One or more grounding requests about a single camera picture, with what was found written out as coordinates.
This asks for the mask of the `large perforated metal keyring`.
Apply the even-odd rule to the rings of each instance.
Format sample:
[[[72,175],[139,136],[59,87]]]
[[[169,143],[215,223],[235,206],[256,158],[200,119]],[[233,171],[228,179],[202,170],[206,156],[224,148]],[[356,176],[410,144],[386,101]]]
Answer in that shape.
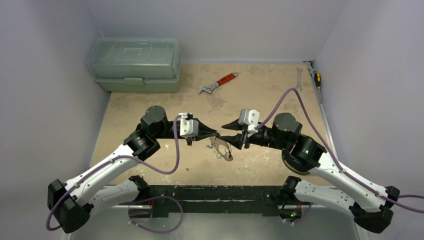
[[[233,161],[234,157],[232,154],[231,145],[217,137],[209,138],[210,144],[208,147],[213,150],[217,159],[225,160],[227,162]]]

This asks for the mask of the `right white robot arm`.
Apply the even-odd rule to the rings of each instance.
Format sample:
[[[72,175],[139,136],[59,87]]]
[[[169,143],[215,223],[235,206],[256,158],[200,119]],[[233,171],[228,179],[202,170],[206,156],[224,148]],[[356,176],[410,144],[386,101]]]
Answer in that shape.
[[[250,145],[281,150],[282,160],[296,172],[318,176],[332,185],[318,186],[289,176],[278,195],[284,204],[296,201],[332,208],[352,216],[358,226],[376,234],[390,225],[394,215],[391,207],[399,199],[399,189],[374,184],[336,163],[329,150],[301,133],[302,124],[288,112],[277,114],[271,127],[259,124],[258,111],[243,109],[238,119],[222,126],[239,133],[220,139],[239,150]]]

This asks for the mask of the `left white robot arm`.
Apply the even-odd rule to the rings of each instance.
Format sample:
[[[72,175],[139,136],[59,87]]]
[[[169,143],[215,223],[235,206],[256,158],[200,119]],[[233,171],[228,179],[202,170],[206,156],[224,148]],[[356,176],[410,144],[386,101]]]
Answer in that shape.
[[[194,118],[190,112],[179,113],[169,121],[166,111],[159,105],[149,107],[133,131],[108,157],[85,172],[62,182],[52,181],[47,188],[48,231],[62,229],[72,233],[82,227],[102,207],[135,202],[138,205],[149,199],[148,186],[142,177],[134,177],[106,189],[105,186],[123,172],[144,165],[163,175],[173,174],[180,164],[179,140],[187,145],[209,137],[218,137],[217,130]],[[174,139],[176,161],[171,170],[161,170],[146,160],[160,149],[159,139]]]

